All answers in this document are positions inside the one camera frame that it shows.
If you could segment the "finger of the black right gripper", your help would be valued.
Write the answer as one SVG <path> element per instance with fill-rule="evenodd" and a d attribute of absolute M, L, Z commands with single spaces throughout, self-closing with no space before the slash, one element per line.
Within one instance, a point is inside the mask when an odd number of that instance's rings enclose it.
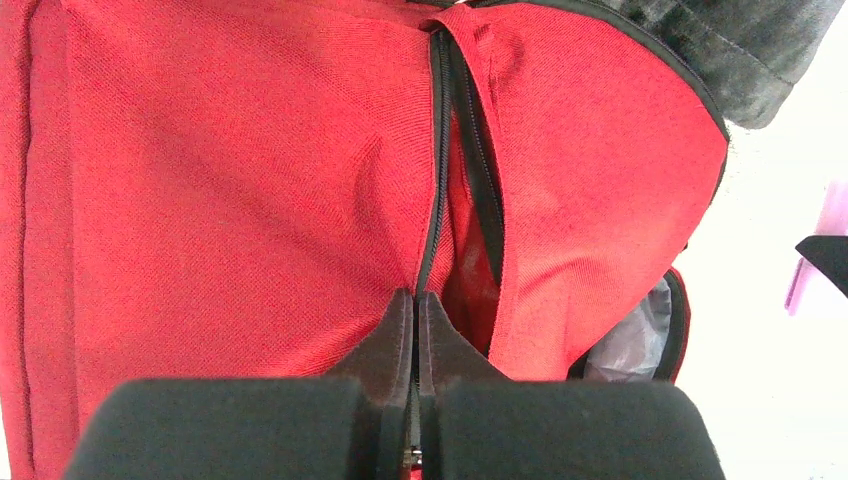
<path fill-rule="evenodd" d="M 847 236 L 811 235 L 796 247 L 800 256 L 847 296 Z"/>

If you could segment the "red student backpack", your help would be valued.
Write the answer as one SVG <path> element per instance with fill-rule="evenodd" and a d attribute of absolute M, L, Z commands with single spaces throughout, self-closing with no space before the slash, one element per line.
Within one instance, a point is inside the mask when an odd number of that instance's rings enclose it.
<path fill-rule="evenodd" d="M 561 380 L 728 143 L 689 66 L 590 1 L 5 1 L 12 476 L 58 478 L 128 380 L 323 372 L 401 288 Z"/>

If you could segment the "pink eraser stick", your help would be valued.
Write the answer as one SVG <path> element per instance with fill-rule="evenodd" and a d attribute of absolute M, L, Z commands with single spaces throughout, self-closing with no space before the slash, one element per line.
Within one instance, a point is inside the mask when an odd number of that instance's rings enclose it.
<path fill-rule="evenodd" d="M 784 308 L 802 313 L 847 312 L 847 181 L 828 185 L 814 233 L 795 247 L 800 255 Z"/>

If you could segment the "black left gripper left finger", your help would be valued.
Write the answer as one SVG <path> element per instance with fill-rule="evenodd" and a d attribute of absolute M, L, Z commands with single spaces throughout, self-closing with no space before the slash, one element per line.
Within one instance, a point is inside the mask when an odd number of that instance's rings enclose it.
<path fill-rule="evenodd" d="M 69 479 L 406 479 L 412 295 L 327 373 L 145 379 L 101 405 Z"/>

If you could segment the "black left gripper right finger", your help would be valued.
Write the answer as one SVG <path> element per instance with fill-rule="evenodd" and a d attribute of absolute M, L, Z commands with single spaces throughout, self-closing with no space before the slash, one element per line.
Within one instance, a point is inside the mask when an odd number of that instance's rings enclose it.
<path fill-rule="evenodd" d="M 720 479 L 694 403 L 667 382 L 522 382 L 418 301 L 426 479 Z"/>

